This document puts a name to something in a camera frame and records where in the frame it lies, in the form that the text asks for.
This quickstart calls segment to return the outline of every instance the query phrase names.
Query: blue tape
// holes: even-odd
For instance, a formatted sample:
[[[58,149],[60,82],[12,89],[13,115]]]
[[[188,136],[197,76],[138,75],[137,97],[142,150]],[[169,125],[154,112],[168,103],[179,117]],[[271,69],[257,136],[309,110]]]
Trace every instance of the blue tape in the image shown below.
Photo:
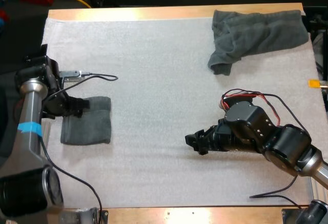
[[[42,137],[42,126],[39,123],[35,123],[33,121],[30,121],[28,123],[20,123],[18,124],[18,130],[21,130],[22,133],[36,133],[37,135]]]

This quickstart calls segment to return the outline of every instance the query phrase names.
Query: folded gray cloth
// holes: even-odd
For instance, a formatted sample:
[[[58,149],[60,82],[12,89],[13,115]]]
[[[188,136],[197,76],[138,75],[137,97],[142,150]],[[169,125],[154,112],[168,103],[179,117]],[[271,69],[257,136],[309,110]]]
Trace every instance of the folded gray cloth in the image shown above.
[[[214,74],[229,75],[242,56],[293,48],[309,40],[299,10],[270,14],[215,11],[215,51],[208,62]]]
[[[111,141],[111,99],[89,97],[90,108],[83,109],[82,117],[63,118],[60,142],[67,145],[93,145]]]

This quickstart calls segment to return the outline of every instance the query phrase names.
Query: crumpled gray towel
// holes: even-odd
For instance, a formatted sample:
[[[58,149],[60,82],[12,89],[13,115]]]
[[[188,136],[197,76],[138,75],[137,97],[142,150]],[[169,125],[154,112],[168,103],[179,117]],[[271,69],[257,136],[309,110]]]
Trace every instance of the crumpled gray towel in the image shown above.
[[[299,10],[270,14],[214,11],[215,51],[208,62],[214,74],[229,75],[242,56],[293,48],[309,40]]]
[[[111,141],[111,99],[89,97],[90,108],[83,109],[82,117],[70,115],[63,118],[60,142],[67,145],[86,146]]]

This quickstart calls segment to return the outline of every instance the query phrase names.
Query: red wire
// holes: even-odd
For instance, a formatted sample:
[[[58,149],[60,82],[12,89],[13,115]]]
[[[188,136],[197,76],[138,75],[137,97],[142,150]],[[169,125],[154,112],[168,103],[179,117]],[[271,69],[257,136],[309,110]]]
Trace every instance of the red wire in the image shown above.
[[[267,100],[267,98],[262,94],[262,93],[258,93],[258,94],[230,94],[230,95],[226,95],[225,97],[236,97],[236,96],[244,96],[244,97],[261,97],[268,105],[269,105],[269,101]],[[229,105],[224,102],[223,97],[221,98],[221,104],[223,106],[224,109],[228,109]],[[280,117],[277,114],[277,112],[275,111],[275,109],[273,108],[272,105],[269,105],[275,115],[275,117],[277,118],[277,126],[280,125]]]

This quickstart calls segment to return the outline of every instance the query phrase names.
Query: black cable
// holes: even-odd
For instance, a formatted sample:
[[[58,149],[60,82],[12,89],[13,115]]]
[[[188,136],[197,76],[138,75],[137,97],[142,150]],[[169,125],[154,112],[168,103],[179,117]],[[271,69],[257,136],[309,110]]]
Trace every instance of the black cable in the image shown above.
[[[250,196],[250,198],[281,197],[281,198],[284,198],[284,199],[288,200],[293,205],[295,205],[296,207],[298,207],[299,209],[301,209],[301,206],[300,205],[296,204],[294,201],[292,201],[288,197],[285,197],[285,196],[282,196],[282,195],[272,195],[274,193],[278,193],[278,192],[282,192],[282,191],[287,190],[288,188],[290,188],[294,184],[294,182],[296,181],[296,179],[297,179],[297,175],[294,177],[294,179],[292,180],[292,182],[290,182],[289,185],[286,186],[286,187],[284,187],[284,188],[281,188],[279,190],[272,191],[272,192],[266,192],[266,193],[261,193],[261,194],[253,195],[253,196]]]
[[[283,191],[287,190],[289,187],[291,187],[294,184],[294,182],[296,181],[296,179],[297,179],[297,175],[294,177],[294,179],[292,180],[292,182],[290,182],[289,185],[286,186],[286,187],[284,187],[284,188],[281,188],[279,190],[272,191],[272,192],[266,192],[266,193],[256,194],[256,195],[250,196],[250,198],[257,198],[257,197],[260,197],[260,196],[265,196],[265,195],[269,195],[269,194],[283,192]]]
[[[309,132],[306,130],[306,128],[302,125],[302,123],[297,119],[297,117],[294,115],[292,110],[286,105],[286,103],[279,97],[278,95],[275,94],[269,94],[269,93],[263,93],[264,96],[271,96],[279,99],[279,101],[285,106],[285,108],[289,111],[289,113],[292,115],[292,117],[295,119],[295,121],[299,124],[299,126],[309,135]]]
[[[90,73],[90,75],[100,75],[100,76],[114,77],[114,78],[116,78],[115,80],[118,79],[117,76],[115,76],[115,75],[110,75],[110,74],[95,74],[95,73]]]
[[[298,205],[297,203],[295,203],[294,201],[292,201],[290,198],[288,198],[286,196],[283,196],[283,195],[266,195],[266,196],[262,196],[262,197],[281,197],[281,198],[284,198],[284,199],[288,200],[289,202],[291,202],[297,208],[302,209],[302,207],[300,205]]]
[[[108,79],[108,78],[105,78],[105,77],[102,77],[102,76],[99,76],[99,75],[94,75],[94,76],[88,77],[88,78],[86,78],[86,79],[84,79],[84,80],[81,80],[80,82],[78,82],[78,83],[76,83],[76,84],[74,84],[74,85],[72,85],[72,86],[70,86],[70,87],[67,87],[67,88],[61,89],[61,90],[59,90],[58,92],[55,92],[55,93],[49,95],[49,96],[43,101],[43,103],[42,103],[41,110],[40,110],[40,116],[39,116],[39,123],[41,124],[41,119],[42,119],[43,110],[44,110],[44,108],[45,108],[45,105],[46,105],[46,103],[47,103],[52,97],[54,97],[54,96],[56,96],[56,95],[58,95],[58,94],[60,94],[60,93],[62,93],[62,92],[65,92],[65,91],[67,91],[67,90],[69,90],[69,89],[71,89],[71,88],[73,88],[73,87],[76,87],[76,86],[82,84],[83,82],[86,82],[87,80],[90,80],[90,79],[92,79],[92,78],[100,78],[100,79],[107,80],[107,81],[109,81],[109,82],[113,82],[113,81],[115,81],[115,80],[118,79],[118,77],[117,77],[117,76],[114,76],[114,75],[107,75],[107,76],[109,76],[109,77],[113,77],[114,79]],[[73,179],[75,179],[75,180],[81,182],[82,184],[86,185],[86,186],[89,187],[89,188],[91,189],[91,191],[94,193],[94,195],[96,196],[96,198],[97,198],[97,200],[98,200],[98,202],[99,202],[99,219],[98,219],[98,224],[101,224],[101,212],[102,212],[102,210],[103,210],[103,206],[102,206],[102,204],[101,204],[101,200],[100,200],[100,198],[99,198],[99,196],[98,196],[96,190],[92,187],[92,185],[90,185],[90,184],[87,183],[86,181],[84,181],[84,180],[82,180],[82,179],[80,179],[80,178],[78,178],[78,177],[76,177],[76,176],[74,176],[74,175],[72,175],[72,174],[66,172],[65,170],[61,169],[60,167],[58,167],[58,166],[57,166],[57,165],[51,160],[51,158],[50,158],[50,156],[49,156],[49,154],[48,154],[47,148],[46,148],[46,146],[45,146],[45,143],[44,143],[44,141],[43,141],[43,138],[42,138],[41,136],[39,136],[39,141],[40,141],[40,143],[41,143],[41,146],[42,146],[43,152],[45,153],[45,156],[46,156],[47,160],[49,161],[49,163],[50,163],[55,169],[57,169],[58,171],[62,172],[63,174],[66,174],[67,176],[69,176],[69,177],[71,177],[71,178],[73,178]]]
[[[306,128],[302,125],[302,123],[297,119],[297,117],[294,115],[294,113],[292,112],[292,110],[288,107],[288,105],[286,105],[286,103],[282,100],[281,97],[279,97],[278,95],[275,94],[269,94],[269,93],[261,93],[258,91],[249,91],[249,90],[244,90],[244,89],[239,89],[239,88],[235,88],[235,89],[231,89],[227,92],[224,93],[224,95],[222,95],[222,98],[224,98],[226,96],[227,93],[231,92],[231,91],[243,91],[243,92],[249,92],[250,94],[254,93],[254,94],[262,94],[264,96],[271,96],[271,97],[275,97],[277,99],[279,99],[279,101],[284,105],[284,107],[289,111],[289,113],[292,115],[292,117],[295,119],[295,121],[299,124],[299,126],[304,130],[304,132],[306,132],[309,135],[309,132],[306,130]]]

